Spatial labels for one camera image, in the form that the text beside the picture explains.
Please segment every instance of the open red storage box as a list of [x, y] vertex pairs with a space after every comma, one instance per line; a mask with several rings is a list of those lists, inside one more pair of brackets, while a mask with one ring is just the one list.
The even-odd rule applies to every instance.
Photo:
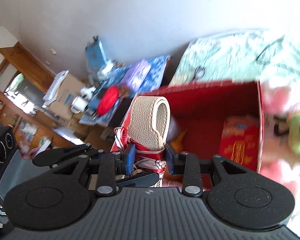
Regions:
[[[232, 81], [193, 83], [177, 87], [162, 87], [142, 94], [163, 96], [170, 105], [182, 130], [183, 151], [197, 154], [200, 159], [209, 159], [219, 153], [224, 121], [229, 116], [252, 115], [260, 119], [258, 154], [254, 156], [251, 169], [259, 172], [263, 142], [263, 109], [259, 82], [232, 83]], [[123, 126], [130, 123], [130, 109]]]

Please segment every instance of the red packet with gold print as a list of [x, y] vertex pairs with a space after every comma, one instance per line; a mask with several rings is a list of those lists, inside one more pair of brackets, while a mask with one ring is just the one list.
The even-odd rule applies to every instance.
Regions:
[[233, 116], [223, 127], [219, 154], [251, 170], [257, 169], [259, 144], [259, 120]]

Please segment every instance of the blue tablecloth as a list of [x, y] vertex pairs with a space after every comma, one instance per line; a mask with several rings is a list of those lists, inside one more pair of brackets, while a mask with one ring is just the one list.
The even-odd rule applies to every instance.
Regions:
[[[163, 74], [165, 67], [167, 65], [167, 60], [170, 58], [170, 55], [153, 57], [148, 59], [148, 62], [151, 65], [151, 69], [147, 74], [145, 80], [143, 81], [138, 93], [148, 92], [155, 90], [160, 87], [162, 82]], [[97, 87], [97, 94], [100, 92], [102, 88], [108, 88], [112, 85], [117, 85], [122, 80], [123, 76], [126, 74], [130, 66], [121, 67], [116, 69], [116, 75], [106, 81], [101, 81], [100, 86]], [[109, 112], [103, 116], [99, 116], [97, 118], [90, 118], [86, 114], [82, 116], [79, 123], [85, 125], [101, 125], [107, 127], [111, 118], [113, 117], [115, 111], [118, 109], [121, 103], [121, 99], [118, 99], [114, 106], [109, 110]]]

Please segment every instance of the beige leather strap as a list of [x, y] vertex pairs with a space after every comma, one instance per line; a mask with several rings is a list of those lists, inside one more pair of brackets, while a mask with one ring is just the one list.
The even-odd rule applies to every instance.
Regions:
[[131, 107], [129, 137], [150, 149], [164, 149], [170, 122], [170, 107], [164, 97], [137, 97]]

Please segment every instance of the purple box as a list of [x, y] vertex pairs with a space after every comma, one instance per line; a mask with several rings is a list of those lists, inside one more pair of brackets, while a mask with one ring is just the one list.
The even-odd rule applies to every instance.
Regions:
[[132, 91], [137, 92], [150, 69], [151, 65], [145, 59], [132, 64], [122, 78], [120, 85], [126, 85]]

